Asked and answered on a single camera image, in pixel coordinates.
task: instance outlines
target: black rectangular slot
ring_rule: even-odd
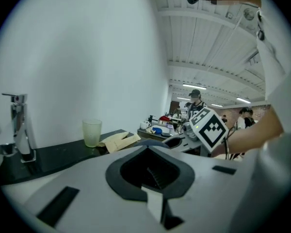
[[[37,216],[54,227],[80,190],[66,186]]]
[[[179,224],[184,223],[184,220],[178,216],[174,216],[167,199],[163,199],[163,209],[161,215],[161,224],[167,230],[171,230],[172,228],[178,226]]]
[[[228,167],[224,167],[224,166],[214,166],[212,169],[219,171],[219,172],[222,172],[222,173],[227,173],[230,175],[233,175],[236,172],[236,169],[228,168]]]

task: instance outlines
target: cap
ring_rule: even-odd
[[[193,90],[190,94],[189,94],[189,96],[190,97],[195,97],[195,98],[198,98],[198,96],[200,95],[200,91],[199,90]]]

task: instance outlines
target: white wall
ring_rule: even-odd
[[[185,104],[186,104],[187,102],[191,102],[191,101],[182,101],[182,102],[180,102],[180,103],[179,103],[180,109],[182,109],[182,110],[187,110],[187,108],[184,108],[184,106],[185,106]]]
[[[153,4],[23,0],[0,32],[0,130],[10,120],[2,92],[28,94],[34,147],[82,139],[83,118],[101,119],[102,133],[135,132],[168,96]]]

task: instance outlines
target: blue object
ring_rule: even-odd
[[[160,128],[155,128],[155,127],[153,127],[152,130],[155,131],[155,134],[161,134],[161,133],[163,132],[162,129],[160,129]]]

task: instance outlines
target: black rubber opening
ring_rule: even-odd
[[[164,142],[170,149],[176,148],[180,146],[182,143],[182,139],[180,137],[174,137],[171,138],[170,140]]]
[[[141,146],[111,163],[106,170],[106,181],[113,191],[125,200],[135,201],[147,201],[142,186],[158,190],[167,200],[180,198],[189,190],[194,177],[188,164],[155,146]]]
[[[142,184],[162,190],[175,181],[179,168],[150,149],[124,163],[120,169],[124,180],[141,188]]]
[[[163,200],[163,213],[161,217],[161,224],[167,230],[171,230],[172,228],[178,226],[179,224],[183,223],[184,220],[178,216],[174,216],[169,204],[168,200]]]

